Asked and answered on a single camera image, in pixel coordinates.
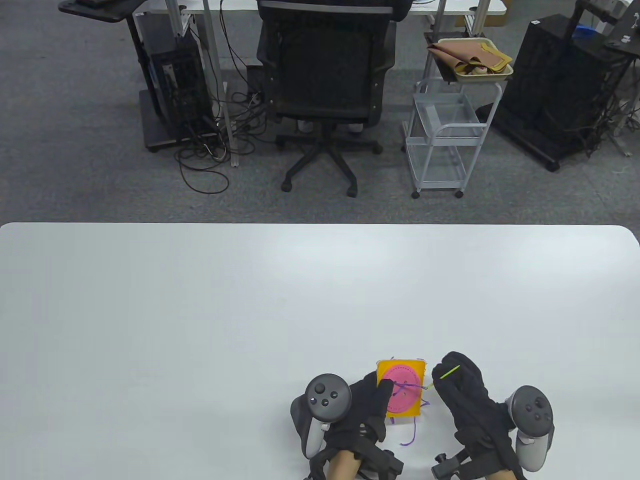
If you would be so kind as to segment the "person's right hand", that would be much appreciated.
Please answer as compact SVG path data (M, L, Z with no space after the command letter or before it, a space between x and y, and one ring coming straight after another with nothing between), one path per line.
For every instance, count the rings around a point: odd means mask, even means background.
M431 372L434 388L448 407L455 438L471 458L496 451L503 468L517 462L510 438L514 427L505 403L489 396L482 371L466 355L451 351Z

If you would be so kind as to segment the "person's left hand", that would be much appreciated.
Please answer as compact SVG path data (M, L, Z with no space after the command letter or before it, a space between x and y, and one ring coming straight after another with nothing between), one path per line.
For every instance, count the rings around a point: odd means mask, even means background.
M351 402L345 417L332 423L324 434L329 450L356 453L360 444L376 446L386 439L386 416L394 383L389 379L378 381L372 371L350 385Z

